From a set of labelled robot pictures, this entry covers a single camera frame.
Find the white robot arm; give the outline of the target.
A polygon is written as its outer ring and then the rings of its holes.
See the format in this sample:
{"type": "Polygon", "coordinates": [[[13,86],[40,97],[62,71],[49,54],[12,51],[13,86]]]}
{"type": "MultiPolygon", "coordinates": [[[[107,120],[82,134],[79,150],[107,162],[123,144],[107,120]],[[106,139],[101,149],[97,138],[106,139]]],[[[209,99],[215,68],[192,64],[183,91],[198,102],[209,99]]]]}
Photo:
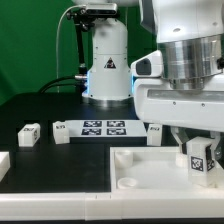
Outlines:
{"type": "Polygon", "coordinates": [[[133,0],[140,24],[156,37],[151,67],[135,82],[135,110],[144,122],[214,133],[224,162],[224,0],[133,0]]]}

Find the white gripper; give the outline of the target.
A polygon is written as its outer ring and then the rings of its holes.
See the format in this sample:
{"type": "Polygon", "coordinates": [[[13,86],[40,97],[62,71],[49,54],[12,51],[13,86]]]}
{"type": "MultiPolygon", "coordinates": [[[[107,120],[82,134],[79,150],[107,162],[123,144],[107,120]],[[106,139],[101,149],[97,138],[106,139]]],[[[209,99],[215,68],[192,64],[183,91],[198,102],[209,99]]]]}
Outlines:
{"type": "Polygon", "coordinates": [[[218,161],[222,156],[219,132],[224,132],[224,74],[209,77],[202,90],[179,91],[161,78],[162,71],[159,50],[131,64],[131,72],[136,77],[137,117],[145,123],[173,126],[171,133],[182,154],[189,141],[185,128],[211,131],[212,158],[218,161]]]}

